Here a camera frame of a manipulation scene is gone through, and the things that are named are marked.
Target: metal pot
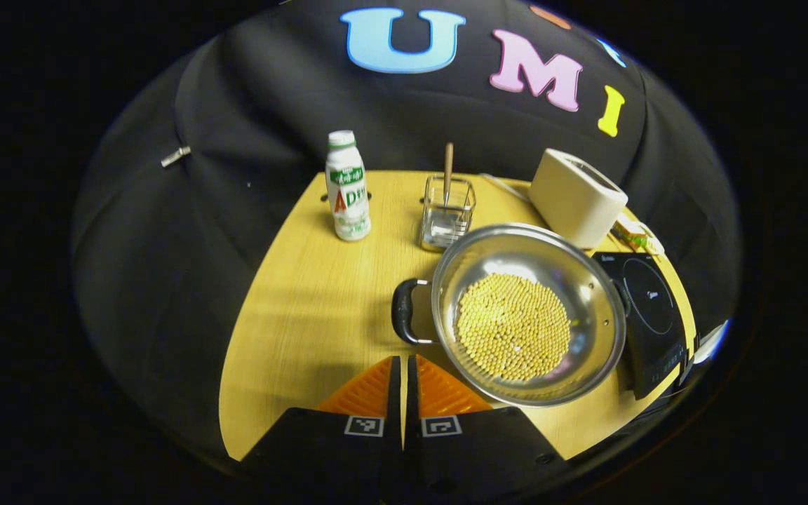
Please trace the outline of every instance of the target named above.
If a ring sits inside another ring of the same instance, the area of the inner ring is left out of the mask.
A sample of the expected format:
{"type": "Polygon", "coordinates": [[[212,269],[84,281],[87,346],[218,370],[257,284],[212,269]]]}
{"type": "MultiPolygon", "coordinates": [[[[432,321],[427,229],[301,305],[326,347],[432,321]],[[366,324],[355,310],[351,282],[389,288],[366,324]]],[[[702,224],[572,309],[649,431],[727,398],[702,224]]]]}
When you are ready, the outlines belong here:
{"type": "Polygon", "coordinates": [[[469,383],[489,396],[527,407],[566,403],[589,392],[613,370],[625,346],[625,297],[616,283],[583,250],[563,237],[529,224],[493,224],[467,234],[449,247],[432,281],[411,278],[395,289],[391,322],[401,339],[417,339],[410,328],[411,292],[432,285],[432,316],[440,345],[469,383]],[[528,381],[492,377],[469,358],[459,343],[458,301],[472,283],[493,273],[509,273],[539,282],[560,299],[573,321],[570,345],[560,364],[528,381]]]}

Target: black pot handle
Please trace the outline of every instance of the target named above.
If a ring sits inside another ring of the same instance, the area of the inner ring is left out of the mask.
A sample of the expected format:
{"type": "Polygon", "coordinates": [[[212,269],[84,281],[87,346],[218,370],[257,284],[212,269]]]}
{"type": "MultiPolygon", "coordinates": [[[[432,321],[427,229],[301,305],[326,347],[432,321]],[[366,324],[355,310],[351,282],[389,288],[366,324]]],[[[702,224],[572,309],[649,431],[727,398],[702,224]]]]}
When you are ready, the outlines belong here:
{"type": "Polygon", "coordinates": [[[631,312],[631,299],[628,297],[626,289],[619,285],[615,278],[610,279],[610,281],[613,283],[613,288],[616,288],[616,292],[619,293],[619,298],[622,298],[622,306],[625,308],[626,317],[628,317],[628,313],[631,312]]]}
{"type": "Polygon", "coordinates": [[[413,288],[418,285],[429,285],[429,281],[419,278],[410,278],[398,284],[395,294],[391,297],[391,327],[402,341],[417,345],[420,343],[435,343],[425,339],[417,339],[413,329],[410,328],[410,321],[413,320],[413,288]]]}

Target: pink letter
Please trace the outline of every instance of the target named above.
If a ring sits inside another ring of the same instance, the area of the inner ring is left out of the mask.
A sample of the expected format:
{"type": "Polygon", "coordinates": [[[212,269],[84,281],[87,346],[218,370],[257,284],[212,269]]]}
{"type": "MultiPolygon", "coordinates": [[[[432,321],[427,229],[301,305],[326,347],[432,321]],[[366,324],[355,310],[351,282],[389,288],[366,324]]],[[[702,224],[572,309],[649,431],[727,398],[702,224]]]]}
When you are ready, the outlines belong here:
{"type": "Polygon", "coordinates": [[[525,89],[525,84],[519,78],[522,68],[532,95],[541,95],[548,84],[554,82],[554,88],[548,92],[548,102],[565,111],[578,111],[575,92],[581,65],[577,61],[558,54],[548,63],[542,63],[532,42],[504,29],[495,29],[491,33],[501,41],[501,69],[491,76],[491,86],[511,93],[522,92],[525,89]]]}

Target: white cable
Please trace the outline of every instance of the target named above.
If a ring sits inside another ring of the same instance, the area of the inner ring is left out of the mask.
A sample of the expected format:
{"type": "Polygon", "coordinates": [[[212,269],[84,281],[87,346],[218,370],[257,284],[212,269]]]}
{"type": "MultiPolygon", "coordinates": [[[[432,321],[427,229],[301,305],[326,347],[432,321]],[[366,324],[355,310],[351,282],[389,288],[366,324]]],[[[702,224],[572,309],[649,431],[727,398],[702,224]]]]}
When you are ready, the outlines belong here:
{"type": "Polygon", "coordinates": [[[509,191],[514,196],[516,196],[516,198],[519,198],[521,201],[525,201],[525,202],[529,201],[528,198],[525,198],[525,196],[523,196],[523,193],[520,193],[519,191],[516,191],[516,189],[513,189],[509,184],[507,184],[504,181],[501,181],[500,179],[498,179],[494,175],[491,175],[490,173],[480,173],[480,176],[485,177],[485,179],[488,179],[488,182],[493,183],[494,185],[498,186],[499,188],[503,189],[504,191],[509,191]]]}

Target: black induction stove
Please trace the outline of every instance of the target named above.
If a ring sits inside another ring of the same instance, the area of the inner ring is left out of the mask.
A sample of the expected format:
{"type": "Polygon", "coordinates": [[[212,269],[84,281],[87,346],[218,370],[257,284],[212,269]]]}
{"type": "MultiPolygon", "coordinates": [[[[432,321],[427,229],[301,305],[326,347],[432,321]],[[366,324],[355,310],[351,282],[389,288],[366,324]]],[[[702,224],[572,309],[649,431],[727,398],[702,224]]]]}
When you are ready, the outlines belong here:
{"type": "Polygon", "coordinates": [[[626,302],[626,348],[631,388],[640,400],[675,365],[687,359],[684,323],[657,262],[643,252],[597,252],[593,259],[610,275],[626,302]]]}

